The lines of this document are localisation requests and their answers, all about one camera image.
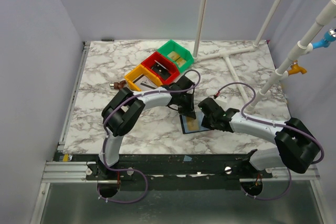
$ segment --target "brass fitting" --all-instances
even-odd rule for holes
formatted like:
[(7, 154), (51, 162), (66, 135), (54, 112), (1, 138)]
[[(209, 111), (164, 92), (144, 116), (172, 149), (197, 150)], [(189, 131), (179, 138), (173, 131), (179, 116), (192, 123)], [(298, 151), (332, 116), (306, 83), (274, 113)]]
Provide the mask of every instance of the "brass fitting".
[(298, 61), (294, 61), (293, 64), (290, 66), (291, 70), (288, 70), (288, 75), (290, 76), (291, 74), (296, 74), (296, 73), (301, 73), (305, 74), (307, 73), (306, 69), (299, 66)]

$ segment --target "white wall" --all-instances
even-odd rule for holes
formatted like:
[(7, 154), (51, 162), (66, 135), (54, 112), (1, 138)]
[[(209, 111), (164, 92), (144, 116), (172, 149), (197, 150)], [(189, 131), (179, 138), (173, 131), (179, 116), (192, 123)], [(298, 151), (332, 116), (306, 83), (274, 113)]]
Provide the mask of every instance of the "white wall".
[[(200, 0), (61, 0), (82, 40), (194, 39)], [(255, 39), (274, 0), (208, 0), (202, 39)], [(292, 0), (283, 0), (268, 39)]]
[[(313, 24), (316, 16), (329, 0), (293, 0), (292, 6), (271, 37), (270, 50), (276, 66), (286, 58), (296, 41), (300, 40)], [(313, 42), (322, 38), (330, 28), (336, 28), (336, 20), (326, 26)], [(292, 116), (300, 118), (312, 134), (322, 143), (325, 159), (318, 165), (324, 193), (336, 220), (336, 44), (316, 49), (301, 56), (299, 64), (307, 74), (296, 74), (284, 81)]]
[(60, 0), (0, 0), (0, 222), (29, 223), (82, 43)]

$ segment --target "metal bolt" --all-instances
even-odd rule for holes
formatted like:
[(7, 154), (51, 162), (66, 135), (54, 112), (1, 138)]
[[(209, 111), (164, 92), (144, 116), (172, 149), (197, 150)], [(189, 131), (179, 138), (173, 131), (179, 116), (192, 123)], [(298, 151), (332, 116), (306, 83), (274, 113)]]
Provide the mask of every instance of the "metal bolt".
[(225, 173), (228, 174), (228, 175), (232, 173), (232, 169), (231, 169), (231, 167), (229, 167), (229, 166), (226, 166), (225, 169), (224, 169), (224, 171), (225, 171)]
[(92, 170), (90, 168), (87, 168), (85, 174), (90, 176), (92, 174)]
[(134, 173), (134, 171), (132, 171), (132, 170), (127, 171), (127, 175), (129, 175), (129, 176), (133, 175), (133, 173)]

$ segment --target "marble tabletop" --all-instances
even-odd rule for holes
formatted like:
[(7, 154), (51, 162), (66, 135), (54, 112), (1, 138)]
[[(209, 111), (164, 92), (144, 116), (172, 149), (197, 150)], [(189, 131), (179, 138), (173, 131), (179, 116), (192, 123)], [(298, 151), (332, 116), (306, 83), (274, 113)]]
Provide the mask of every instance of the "marble tabletop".
[[(193, 41), (177, 40), (181, 46), (193, 51)], [(110, 83), (121, 81), (124, 75), (155, 52), (164, 40), (125, 40), (115, 42), (94, 41), (90, 45), (80, 87), (75, 101), (64, 153), (98, 154), (105, 136), (102, 127), (102, 109), (109, 103), (116, 90)], [(199, 54), (251, 46), (251, 41), (203, 41)], [(265, 41), (254, 52), (230, 57), (241, 81), (260, 89), (274, 71), (272, 58)], [(222, 58), (196, 62), (191, 66), (202, 75), (195, 89), (195, 108), (204, 98), (213, 95), (233, 78)], [(193, 81), (194, 73), (187, 74)], [(245, 88), (249, 97), (251, 92)], [(222, 91), (228, 108), (240, 109), (244, 102), (236, 86)], [(286, 99), (280, 84), (271, 88), (271, 95), (260, 101), (255, 115), (268, 119), (289, 119)], [(246, 135), (221, 131), (183, 134), (178, 113), (167, 107), (153, 108), (142, 113), (134, 128), (124, 139), (120, 149), (123, 154), (227, 154), (248, 153), (250, 150), (267, 149), (273, 144)]]

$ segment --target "yellow bin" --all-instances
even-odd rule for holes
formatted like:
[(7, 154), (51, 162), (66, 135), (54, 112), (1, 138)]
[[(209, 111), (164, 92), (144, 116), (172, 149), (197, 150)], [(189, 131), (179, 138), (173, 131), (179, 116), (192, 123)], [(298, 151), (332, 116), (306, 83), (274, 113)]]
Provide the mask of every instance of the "yellow bin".
[(152, 74), (147, 68), (145, 68), (143, 65), (138, 65), (136, 68), (134, 68), (131, 72), (125, 75), (125, 80), (127, 81), (129, 87), (131, 90), (135, 91), (142, 91), (135, 83), (134, 80), (136, 80), (141, 75), (146, 76), (149, 80), (151, 80), (156, 86), (161, 86), (162, 82), (160, 79)]

